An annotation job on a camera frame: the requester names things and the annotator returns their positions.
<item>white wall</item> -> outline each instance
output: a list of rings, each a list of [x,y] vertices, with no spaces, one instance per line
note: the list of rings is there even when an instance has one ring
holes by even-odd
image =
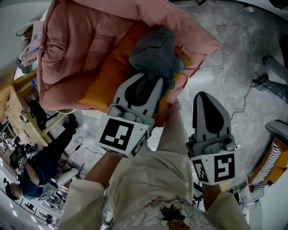
[[[15,31],[23,23],[31,20],[39,13],[46,11],[50,5],[50,2],[15,4],[17,2],[24,1],[3,0],[0,3],[0,85],[11,80],[7,79],[7,77],[9,73],[14,75],[16,61],[21,54],[20,38],[15,36]]]
[[[288,170],[271,187],[262,201],[263,230],[282,230],[288,221]]]

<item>marble floor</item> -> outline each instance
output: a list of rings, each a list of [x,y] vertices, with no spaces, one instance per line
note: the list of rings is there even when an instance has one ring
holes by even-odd
[[[189,79],[189,85],[179,95],[182,106],[181,114],[187,133],[192,128],[193,99],[199,91],[205,91],[217,98],[231,115],[242,109],[244,96],[249,90],[251,80],[260,74],[268,73],[272,80],[281,79],[261,64],[265,55],[272,55],[281,63],[283,58],[279,47],[279,37],[288,34],[288,22],[267,11],[256,9],[248,13],[241,3],[208,0],[201,7],[196,1],[181,1],[176,4],[187,11],[222,44],[221,49],[211,55],[200,70]],[[92,152],[103,154],[95,145],[99,120],[82,115],[76,111],[80,123],[77,133],[66,148],[71,154],[77,147],[76,139],[84,138],[84,145]],[[238,181],[246,178],[253,169],[269,140],[269,133],[264,125],[274,119],[287,121],[288,105],[277,96],[252,89],[246,99],[246,109],[232,119],[232,133],[237,144],[241,145],[241,163],[243,170]],[[59,125],[52,134],[56,137],[63,131]],[[162,129],[156,128],[150,139],[149,147],[156,149]],[[81,147],[69,161],[76,165],[84,164],[84,176],[101,158],[100,154],[91,153]]]

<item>sleeve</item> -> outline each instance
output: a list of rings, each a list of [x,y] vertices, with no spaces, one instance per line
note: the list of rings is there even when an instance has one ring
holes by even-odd
[[[235,197],[232,193],[223,192],[206,212],[209,221],[225,229],[250,230]]]
[[[100,229],[104,188],[93,181],[73,180],[58,230]]]

